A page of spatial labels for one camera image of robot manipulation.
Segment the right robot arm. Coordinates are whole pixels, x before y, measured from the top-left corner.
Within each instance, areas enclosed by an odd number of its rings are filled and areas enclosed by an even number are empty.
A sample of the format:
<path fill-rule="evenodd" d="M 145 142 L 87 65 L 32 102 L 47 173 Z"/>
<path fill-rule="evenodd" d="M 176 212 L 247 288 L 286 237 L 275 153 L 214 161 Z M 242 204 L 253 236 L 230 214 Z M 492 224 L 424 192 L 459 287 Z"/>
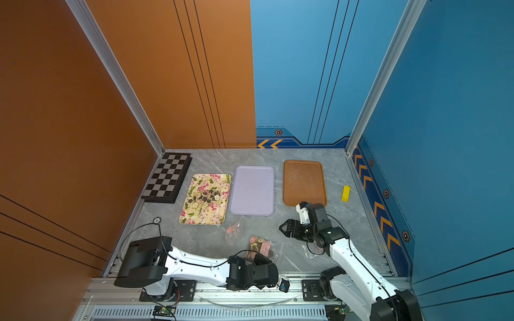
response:
<path fill-rule="evenodd" d="M 296 206 L 299 220 L 289 219 L 279 230 L 288 238 L 314 243 L 337 264 L 319 279 L 326 300 L 341 300 L 361 320 L 423 320 L 410 290 L 399 290 L 360 254 L 349 233 L 334 226 L 321 204 Z"/>

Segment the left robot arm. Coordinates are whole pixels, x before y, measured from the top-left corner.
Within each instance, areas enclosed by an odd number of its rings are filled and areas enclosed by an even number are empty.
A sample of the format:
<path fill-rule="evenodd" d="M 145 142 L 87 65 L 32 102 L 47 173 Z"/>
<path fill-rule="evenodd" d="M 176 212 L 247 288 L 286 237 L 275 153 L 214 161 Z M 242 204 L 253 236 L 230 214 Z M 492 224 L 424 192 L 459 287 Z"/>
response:
<path fill-rule="evenodd" d="M 253 259 L 241 253 L 206 258 L 173 247 L 171 242 L 169 237 L 131 242 L 114 285 L 141 288 L 156 297 L 165 295 L 176 280 L 204 282 L 231 291 L 273 288 L 278 283 L 277 266 L 259 253 Z"/>

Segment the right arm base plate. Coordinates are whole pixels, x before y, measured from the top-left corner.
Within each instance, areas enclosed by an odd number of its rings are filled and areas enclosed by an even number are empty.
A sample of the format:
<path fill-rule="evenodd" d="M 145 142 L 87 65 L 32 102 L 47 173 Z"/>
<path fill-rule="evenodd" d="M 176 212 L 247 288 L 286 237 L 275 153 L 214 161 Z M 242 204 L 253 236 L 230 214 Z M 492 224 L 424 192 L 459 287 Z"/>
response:
<path fill-rule="evenodd" d="M 321 279 L 302 280 L 303 300 L 305 302 L 334 301 L 329 284 Z"/>

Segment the ziploc bag of beige cookies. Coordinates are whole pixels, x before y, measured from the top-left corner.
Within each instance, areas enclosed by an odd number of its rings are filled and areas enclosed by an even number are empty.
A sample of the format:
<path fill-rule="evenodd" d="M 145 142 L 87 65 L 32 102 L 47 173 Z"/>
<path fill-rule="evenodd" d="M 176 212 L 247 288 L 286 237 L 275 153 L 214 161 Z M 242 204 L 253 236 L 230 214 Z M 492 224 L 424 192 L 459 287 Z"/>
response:
<path fill-rule="evenodd" d="M 228 246 L 235 246 L 242 239 L 242 224 L 240 222 L 232 224 L 226 230 L 225 241 Z"/>

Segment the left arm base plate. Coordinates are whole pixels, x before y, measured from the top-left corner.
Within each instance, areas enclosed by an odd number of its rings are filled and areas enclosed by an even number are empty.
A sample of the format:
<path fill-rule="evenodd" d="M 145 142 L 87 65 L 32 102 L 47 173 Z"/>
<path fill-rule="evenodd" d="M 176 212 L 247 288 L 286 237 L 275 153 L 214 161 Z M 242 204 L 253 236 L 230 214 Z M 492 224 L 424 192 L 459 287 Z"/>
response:
<path fill-rule="evenodd" d="M 192 302 L 197 282 L 194 280 L 161 280 L 144 287 L 139 297 L 140 302 Z"/>

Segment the ziploc bag of mixed cookies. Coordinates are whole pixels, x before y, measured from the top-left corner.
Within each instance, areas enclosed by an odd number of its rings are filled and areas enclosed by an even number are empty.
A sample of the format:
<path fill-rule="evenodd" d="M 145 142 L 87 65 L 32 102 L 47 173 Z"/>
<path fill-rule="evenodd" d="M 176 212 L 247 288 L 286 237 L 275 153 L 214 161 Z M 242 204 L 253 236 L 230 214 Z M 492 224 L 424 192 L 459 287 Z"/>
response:
<path fill-rule="evenodd" d="M 285 245 L 280 241 L 273 241 L 257 235 L 249 239 L 248 250 L 244 257 L 256 265 L 273 263 L 279 274 L 284 274 L 282 263 L 285 262 Z"/>

